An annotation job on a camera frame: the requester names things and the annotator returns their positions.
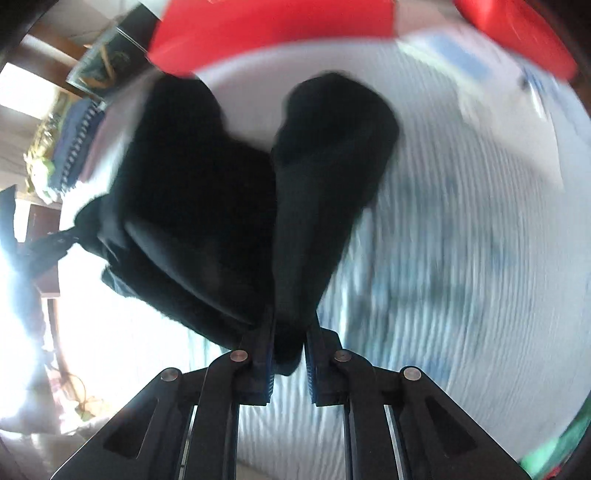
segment black cloth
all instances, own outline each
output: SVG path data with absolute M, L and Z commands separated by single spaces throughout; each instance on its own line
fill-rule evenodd
M 330 73 L 299 85 L 272 154 L 231 138 L 199 80 L 152 90 L 111 191 L 75 224 L 103 280 L 229 349 L 275 306 L 278 372 L 306 328 L 398 138 L 387 104 Z

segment wall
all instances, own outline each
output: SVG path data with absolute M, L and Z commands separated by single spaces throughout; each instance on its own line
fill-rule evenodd
M 137 0 L 60 0 L 42 17 L 63 37 L 84 45 L 91 43 L 111 19 L 133 8 Z
M 25 192 L 27 169 L 22 156 L 40 122 L 0 105 L 0 190 L 16 184 L 20 192 Z

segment bright window light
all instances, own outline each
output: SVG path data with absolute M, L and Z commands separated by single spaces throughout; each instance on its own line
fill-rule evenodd
M 51 110 L 59 88 L 11 63 L 0 72 L 0 105 L 42 120 Z
M 0 252 L 0 419 L 14 416 L 21 408 L 35 368 L 33 346 L 10 308 L 8 282 L 12 275 Z

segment window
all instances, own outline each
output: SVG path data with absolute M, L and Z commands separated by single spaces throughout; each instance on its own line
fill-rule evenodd
M 0 72 L 0 105 L 44 119 L 59 88 L 51 82 L 11 63 Z

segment wooden furniture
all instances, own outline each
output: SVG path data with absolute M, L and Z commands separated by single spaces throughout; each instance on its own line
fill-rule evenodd
M 41 205 L 31 205 L 27 225 L 27 241 L 42 238 L 49 233 L 60 230 L 60 210 L 51 209 Z M 57 265 L 45 272 L 35 280 L 35 286 L 41 294 L 41 298 L 54 299 L 60 296 L 60 283 L 58 279 Z

